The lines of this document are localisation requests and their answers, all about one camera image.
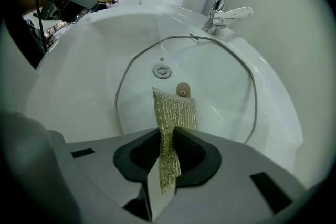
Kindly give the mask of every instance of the faucet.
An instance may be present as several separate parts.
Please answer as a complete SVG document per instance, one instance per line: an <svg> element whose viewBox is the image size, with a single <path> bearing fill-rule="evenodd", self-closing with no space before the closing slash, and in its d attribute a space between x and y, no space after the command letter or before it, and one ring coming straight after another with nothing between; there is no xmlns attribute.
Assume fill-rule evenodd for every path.
<svg viewBox="0 0 336 224"><path fill-rule="evenodd" d="M218 28L224 28L231 23L246 20L253 17L253 10L250 7L243 7L224 12L222 9L226 0L214 0L209 15L202 28L203 31L215 35Z"/></svg>

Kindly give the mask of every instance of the white sink basin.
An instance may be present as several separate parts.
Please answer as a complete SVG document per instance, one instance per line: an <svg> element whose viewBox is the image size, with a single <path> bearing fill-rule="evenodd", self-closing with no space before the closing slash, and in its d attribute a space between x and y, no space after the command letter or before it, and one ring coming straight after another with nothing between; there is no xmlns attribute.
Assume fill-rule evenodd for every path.
<svg viewBox="0 0 336 224"><path fill-rule="evenodd" d="M201 30L204 21L203 15L168 5L119 7L85 16L41 62L26 115L62 133L67 142L121 135L114 97L130 60L168 36L212 37L239 55L254 74L258 121L248 145L291 172L302 132L285 87L250 44L229 29L211 36ZM161 63L172 70L167 79L153 74ZM180 82L191 86L200 131L246 140L255 108L248 73L214 42L185 38L154 46L130 67L118 98L124 133L156 127L152 87L175 93Z"/></svg>

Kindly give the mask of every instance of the drain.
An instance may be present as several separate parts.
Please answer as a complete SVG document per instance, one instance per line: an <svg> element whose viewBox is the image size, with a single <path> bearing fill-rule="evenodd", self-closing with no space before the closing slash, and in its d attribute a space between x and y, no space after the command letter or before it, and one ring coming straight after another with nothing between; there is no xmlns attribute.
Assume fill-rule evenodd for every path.
<svg viewBox="0 0 336 224"><path fill-rule="evenodd" d="M169 78L172 74L172 70L166 65L156 65L153 72L154 75L159 79Z"/></svg>

